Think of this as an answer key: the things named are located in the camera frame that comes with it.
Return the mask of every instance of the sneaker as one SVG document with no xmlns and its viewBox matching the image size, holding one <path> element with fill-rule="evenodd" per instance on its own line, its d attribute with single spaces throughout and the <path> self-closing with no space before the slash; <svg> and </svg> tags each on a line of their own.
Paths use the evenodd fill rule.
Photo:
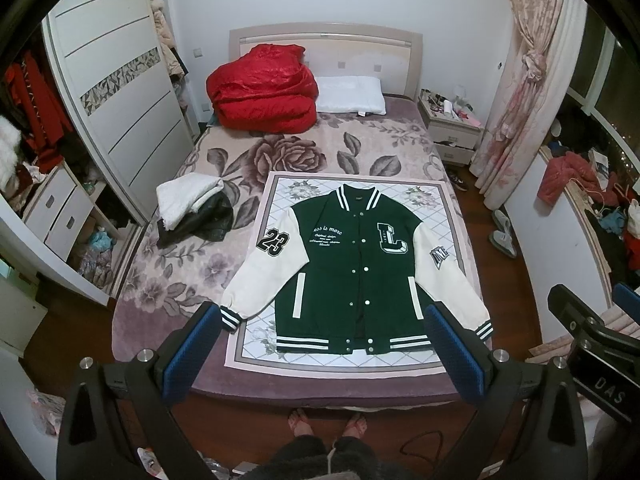
<svg viewBox="0 0 640 480">
<path fill-rule="evenodd" d="M 447 168 L 447 176 L 449 177 L 449 180 L 453 184 L 453 187 L 455 187 L 456 189 L 459 189 L 460 191 L 469 191 L 469 186 L 465 184 L 465 181 L 460 178 L 456 170 Z"/>
<path fill-rule="evenodd" d="M 513 239 L 510 233 L 502 231 L 494 231 L 489 235 L 491 245 L 498 249 L 501 253 L 506 254 L 510 258 L 518 256 L 516 248 L 513 246 Z"/>
<path fill-rule="evenodd" d="M 491 218 L 500 231 L 511 235 L 511 219 L 499 209 L 491 211 Z"/>
</svg>

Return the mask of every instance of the green varsity jacket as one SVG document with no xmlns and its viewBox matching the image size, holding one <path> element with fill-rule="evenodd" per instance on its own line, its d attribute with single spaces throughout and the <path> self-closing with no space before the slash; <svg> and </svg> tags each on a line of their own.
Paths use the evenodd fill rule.
<svg viewBox="0 0 640 480">
<path fill-rule="evenodd" d="M 375 188 L 341 186 L 288 208 L 222 297 L 234 331 L 275 298 L 281 352 L 430 347 L 421 306 L 442 301 L 483 340 L 489 313 L 435 234 Z"/>
</svg>

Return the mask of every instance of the curtain tie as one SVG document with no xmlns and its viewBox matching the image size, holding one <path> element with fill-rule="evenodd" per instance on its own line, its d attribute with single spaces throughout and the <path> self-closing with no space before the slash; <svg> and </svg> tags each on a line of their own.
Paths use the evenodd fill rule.
<svg viewBox="0 0 640 480">
<path fill-rule="evenodd" d="M 546 57 L 535 48 L 522 56 L 522 62 L 527 66 L 527 81 L 537 83 L 546 72 Z"/>
</svg>

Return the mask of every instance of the nightstand drawer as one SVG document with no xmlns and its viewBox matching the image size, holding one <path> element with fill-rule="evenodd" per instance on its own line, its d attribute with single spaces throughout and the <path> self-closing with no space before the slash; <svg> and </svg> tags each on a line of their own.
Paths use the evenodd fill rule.
<svg viewBox="0 0 640 480">
<path fill-rule="evenodd" d="M 438 144 L 437 142 L 434 143 L 434 146 L 438 150 L 443 162 L 450 162 L 459 166 L 466 166 L 471 162 L 471 157 L 474 154 L 474 150 L 459 148 L 457 146 L 447 146 L 446 144 Z"/>
<path fill-rule="evenodd" d="M 84 189 L 76 187 L 66 201 L 60 215 L 53 224 L 45 243 L 60 258 L 66 261 L 71 247 L 78 238 L 82 224 L 89 216 L 94 204 L 91 202 Z"/>
<path fill-rule="evenodd" d="M 59 166 L 54 171 L 56 173 L 44 184 L 42 192 L 34 197 L 35 203 L 24 218 L 25 225 L 42 241 L 47 238 L 53 221 L 76 187 L 64 167 Z"/>
<path fill-rule="evenodd" d="M 453 142 L 460 148 L 472 150 L 478 141 L 478 135 L 469 132 L 462 132 L 451 127 L 444 127 L 431 121 L 427 128 L 433 142 Z"/>
</svg>

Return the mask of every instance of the nightstand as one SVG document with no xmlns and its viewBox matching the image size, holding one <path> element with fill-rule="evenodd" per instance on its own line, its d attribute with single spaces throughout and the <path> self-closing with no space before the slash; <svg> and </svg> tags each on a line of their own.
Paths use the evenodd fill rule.
<svg viewBox="0 0 640 480">
<path fill-rule="evenodd" d="M 420 93 L 418 110 L 443 162 L 456 166 L 469 164 L 483 128 L 432 110 L 425 91 Z"/>
</svg>

